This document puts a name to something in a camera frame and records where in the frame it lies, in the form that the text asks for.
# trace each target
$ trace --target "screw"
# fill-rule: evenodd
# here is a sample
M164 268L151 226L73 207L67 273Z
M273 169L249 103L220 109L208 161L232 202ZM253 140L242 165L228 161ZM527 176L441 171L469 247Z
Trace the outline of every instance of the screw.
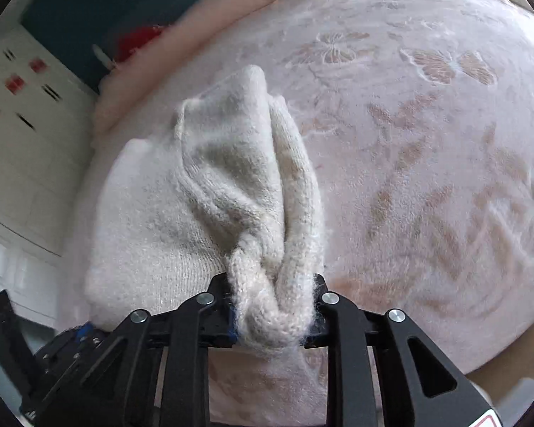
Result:
M405 313L402 310L390 310L388 318L396 323L401 323L405 319Z
M214 296L209 292L202 292L196 297L196 301L200 305L209 305L214 301Z
M325 302L325 304L336 305L339 300L340 297L334 292L326 292L325 294L322 294L322 301Z
M148 318L148 312L145 310L134 310L130 314L130 320L135 324L143 323Z

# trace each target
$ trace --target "white sticker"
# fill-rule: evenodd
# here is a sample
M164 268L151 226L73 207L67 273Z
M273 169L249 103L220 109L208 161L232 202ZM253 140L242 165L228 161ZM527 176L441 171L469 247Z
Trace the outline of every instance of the white sticker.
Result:
M489 409L468 427L502 427L502 424L496 412L493 409Z

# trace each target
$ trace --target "white cabinet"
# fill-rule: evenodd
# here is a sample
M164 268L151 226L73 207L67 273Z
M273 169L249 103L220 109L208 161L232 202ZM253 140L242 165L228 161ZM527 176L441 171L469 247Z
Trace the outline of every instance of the white cabinet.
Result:
M92 156L95 94L16 27L0 39L0 290L53 326L58 259Z

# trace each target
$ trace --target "brown floor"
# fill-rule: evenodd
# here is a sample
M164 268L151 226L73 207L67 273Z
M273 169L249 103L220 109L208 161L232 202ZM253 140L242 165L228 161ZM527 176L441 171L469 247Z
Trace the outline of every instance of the brown floor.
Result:
M468 375L498 403L522 379L534 379L534 324L496 358Z

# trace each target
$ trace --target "white knit garment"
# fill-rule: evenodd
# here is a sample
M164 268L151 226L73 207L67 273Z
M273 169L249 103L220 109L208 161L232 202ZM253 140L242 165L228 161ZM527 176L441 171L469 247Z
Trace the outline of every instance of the white knit garment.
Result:
M313 318L323 217L285 99L248 66L174 115L125 146L100 196L85 287L93 323L175 309L227 271L240 339L297 345Z

